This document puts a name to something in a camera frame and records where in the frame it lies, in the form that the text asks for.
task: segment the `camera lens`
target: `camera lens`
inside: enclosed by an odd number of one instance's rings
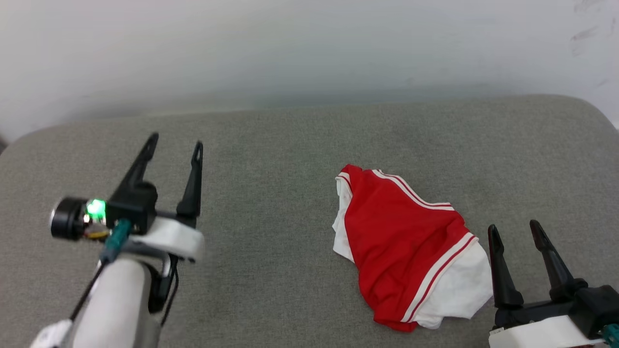
[[[51,212],[50,230],[54,238],[78,240],[84,234],[87,200],[65,197]]]

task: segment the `red and white garment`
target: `red and white garment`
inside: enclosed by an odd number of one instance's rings
[[[399,176],[347,165],[333,250],[359,270],[374,320],[411,332],[470,319],[492,296],[490,265],[449,203],[428,203]]]

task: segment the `white wall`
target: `white wall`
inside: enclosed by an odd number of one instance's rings
[[[619,126],[619,0],[1,0],[0,137],[71,119],[566,94]]]

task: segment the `gray fabric tablecloth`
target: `gray fabric tablecloth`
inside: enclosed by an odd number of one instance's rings
[[[357,270],[332,251],[334,177],[347,163],[405,178],[426,201],[449,201],[487,250],[496,224],[526,301],[548,298],[534,248],[537,219],[574,276],[619,289],[619,137],[573,98],[279,109],[76,123],[28,135],[0,156],[0,342],[26,346],[66,318],[99,245],[52,239],[65,195],[107,198],[160,132],[146,178],[158,208],[182,195],[194,142],[204,142],[207,256],[180,266],[161,347],[477,347],[491,301],[472,320],[399,333],[372,320]]]

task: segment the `red stripe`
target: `red stripe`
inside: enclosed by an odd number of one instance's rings
[[[391,178],[396,179],[397,181],[399,181],[399,182],[402,184],[402,186],[404,186],[404,188],[406,189],[406,191],[408,191],[410,194],[412,194],[413,196],[415,196],[415,198],[417,198],[417,199],[418,199],[418,200],[419,200],[419,201],[420,201],[420,202],[421,202],[424,206],[430,206],[430,207],[451,207],[451,204],[436,204],[436,205],[434,205],[434,204],[427,203],[427,202],[425,202],[424,200],[422,200],[422,199],[421,199],[421,197],[417,196],[417,195],[415,194],[415,192],[414,192],[414,191],[411,191],[411,190],[409,189],[409,186],[408,186],[405,182],[403,182],[403,181],[402,181],[402,179],[398,178],[398,177],[397,177],[397,176],[395,176],[395,175],[389,175],[389,174],[385,174],[385,173],[383,173],[383,172],[381,172],[381,174],[383,174],[384,176],[389,176],[389,177],[391,177]]]
[[[346,180],[346,182],[348,183],[348,187],[349,187],[349,188],[350,188],[350,190],[352,191],[352,185],[350,184],[350,181],[348,181],[348,179],[346,179],[346,177],[345,177],[345,176],[338,175],[337,177],[338,177],[338,178],[342,178],[342,179]]]
[[[453,255],[451,255],[451,257],[441,266],[441,268],[438,269],[438,272],[436,272],[436,274],[434,275],[434,277],[432,278],[432,280],[430,281],[430,284],[428,285],[428,287],[426,288],[426,292],[423,294],[422,299],[419,301],[419,303],[417,304],[417,306],[415,306],[415,309],[413,309],[412,314],[410,315],[410,318],[413,318],[415,316],[415,312],[417,311],[417,308],[419,308],[419,306],[423,303],[423,301],[425,300],[426,296],[428,295],[428,292],[430,291],[430,289],[432,288],[432,284],[434,284],[434,281],[436,280],[436,277],[438,277],[438,275],[441,273],[441,271],[443,270],[443,268],[445,268],[445,266],[447,266],[447,264],[449,264],[449,262],[451,262],[451,260],[453,260],[456,255],[458,255],[459,253],[462,252],[462,250],[464,250],[469,244],[470,242],[475,239],[475,236],[471,236],[469,238],[469,241],[466,242],[466,244],[460,248],[460,250],[458,250],[457,252],[455,252]]]

